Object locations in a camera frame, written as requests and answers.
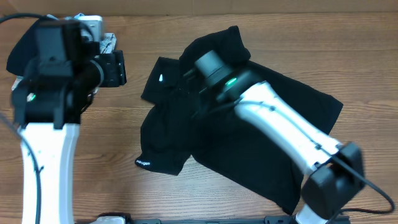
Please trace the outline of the black polo shirt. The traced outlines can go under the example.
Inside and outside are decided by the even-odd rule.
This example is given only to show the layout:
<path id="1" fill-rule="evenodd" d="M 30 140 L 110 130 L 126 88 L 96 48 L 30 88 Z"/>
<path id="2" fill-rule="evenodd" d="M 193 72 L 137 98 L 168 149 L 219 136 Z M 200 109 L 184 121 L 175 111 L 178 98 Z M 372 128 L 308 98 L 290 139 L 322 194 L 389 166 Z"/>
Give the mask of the black polo shirt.
<path id="1" fill-rule="evenodd" d="M 205 167 L 275 202 L 291 214 L 300 198 L 303 174 L 290 157 L 260 130 L 239 119 L 232 108 L 219 109 L 200 76 L 185 74 L 214 50 L 234 68 L 246 67 L 319 130 L 329 133 L 343 108 L 334 97 L 250 60 L 238 27 L 195 39 L 179 59 L 156 61 L 142 99 L 153 104 L 141 126 L 136 165 L 177 175 L 190 157 Z"/>

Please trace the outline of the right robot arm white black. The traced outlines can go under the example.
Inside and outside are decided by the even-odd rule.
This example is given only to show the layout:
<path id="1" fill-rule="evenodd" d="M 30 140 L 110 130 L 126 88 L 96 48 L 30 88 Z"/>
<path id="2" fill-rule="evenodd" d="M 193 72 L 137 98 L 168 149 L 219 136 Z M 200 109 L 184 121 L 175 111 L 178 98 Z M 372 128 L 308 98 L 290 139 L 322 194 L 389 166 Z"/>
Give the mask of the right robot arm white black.
<path id="1" fill-rule="evenodd" d="M 195 62 L 220 103 L 262 131 L 296 164 L 307 180 L 305 202 L 294 223 L 334 223 L 341 209 L 364 188 L 359 146 L 342 144 L 290 107 L 253 69 L 233 68 L 211 50 Z"/>

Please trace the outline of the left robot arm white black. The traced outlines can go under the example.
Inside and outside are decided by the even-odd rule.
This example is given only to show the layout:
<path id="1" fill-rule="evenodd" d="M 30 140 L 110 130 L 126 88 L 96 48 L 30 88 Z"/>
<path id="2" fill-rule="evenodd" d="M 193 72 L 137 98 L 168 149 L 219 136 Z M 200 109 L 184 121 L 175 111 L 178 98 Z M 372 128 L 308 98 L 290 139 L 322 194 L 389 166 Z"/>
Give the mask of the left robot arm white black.
<path id="1" fill-rule="evenodd" d="M 21 139 L 23 223 L 73 223 L 73 160 L 81 116 L 100 88 L 127 82 L 121 50 L 100 49 L 100 16 L 40 19 L 7 61 L 20 76 L 11 103 Z"/>

